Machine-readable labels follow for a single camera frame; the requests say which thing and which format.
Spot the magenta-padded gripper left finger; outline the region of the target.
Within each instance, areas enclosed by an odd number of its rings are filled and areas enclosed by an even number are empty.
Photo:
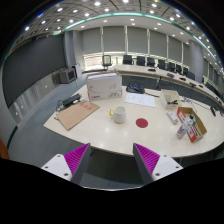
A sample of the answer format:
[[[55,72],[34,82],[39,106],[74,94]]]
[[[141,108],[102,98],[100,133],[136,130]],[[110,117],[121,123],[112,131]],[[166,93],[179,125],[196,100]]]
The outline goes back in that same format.
[[[79,185],[91,152],[91,145],[87,143],[66,155],[56,154],[42,166],[42,169]]]

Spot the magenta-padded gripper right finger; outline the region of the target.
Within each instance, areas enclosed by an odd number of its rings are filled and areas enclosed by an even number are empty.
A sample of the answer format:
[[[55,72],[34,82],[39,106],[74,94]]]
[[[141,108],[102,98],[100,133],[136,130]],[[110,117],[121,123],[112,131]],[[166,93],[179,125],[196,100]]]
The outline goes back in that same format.
[[[157,154],[137,143],[133,144],[133,154],[145,185],[182,169],[182,166],[168,155]]]

